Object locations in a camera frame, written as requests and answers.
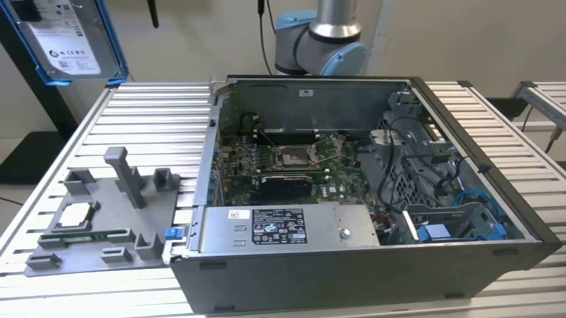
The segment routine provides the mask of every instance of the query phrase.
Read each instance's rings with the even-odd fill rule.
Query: blue latch
[[[182,227],[170,227],[166,230],[166,240],[182,240],[183,232],[185,230]]]

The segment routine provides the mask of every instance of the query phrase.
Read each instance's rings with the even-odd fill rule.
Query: open computer tower
[[[171,267],[197,313],[473,297],[561,246],[420,78],[230,76]]]

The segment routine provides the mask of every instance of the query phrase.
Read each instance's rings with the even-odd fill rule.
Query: power supply label
[[[305,244],[308,227],[304,209],[253,210],[254,244]]]

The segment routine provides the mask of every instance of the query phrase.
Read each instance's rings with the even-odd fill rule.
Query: metal rail
[[[513,97],[525,99],[545,117],[566,130],[566,82],[525,81]]]
[[[474,88],[432,82],[472,137],[525,196],[552,230],[566,241],[566,173],[521,134]],[[126,84],[107,91],[73,142],[0,239],[0,315],[162,317],[193,311],[169,268],[27,278],[22,275],[38,236],[47,228],[66,189],[71,167],[113,177],[102,156],[125,145],[129,161],[150,174],[171,167],[182,176],[175,224],[193,213],[193,194],[207,124],[209,84]],[[566,248],[533,270],[505,274],[473,299],[374,307],[270,313],[249,317],[536,317],[566,315]]]

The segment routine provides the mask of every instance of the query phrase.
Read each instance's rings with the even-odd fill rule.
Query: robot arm
[[[287,75],[361,73],[368,49],[352,12],[357,0],[318,0],[316,10],[287,11],[277,19],[275,68]]]

